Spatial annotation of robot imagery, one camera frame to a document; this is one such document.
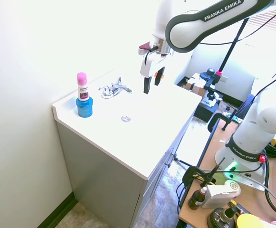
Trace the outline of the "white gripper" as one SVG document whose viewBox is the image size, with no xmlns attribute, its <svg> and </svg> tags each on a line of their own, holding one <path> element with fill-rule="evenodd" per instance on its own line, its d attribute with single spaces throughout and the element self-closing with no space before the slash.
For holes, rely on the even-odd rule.
<svg viewBox="0 0 276 228">
<path fill-rule="evenodd" d="M 152 76 L 155 72 L 154 84 L 156 86 L 159 85 L 163 78 L 164 67 L 167 65 L 173 54 L 173 50 L 167 55 L 163 55 L 157 51 L 149 52 L 147 50 L 140 50 L 140 56 L 143 56 L 140 74 L 144 77 L 143 92 L 145 94 L 148 94 L 150 91 Z"/>
</svg>

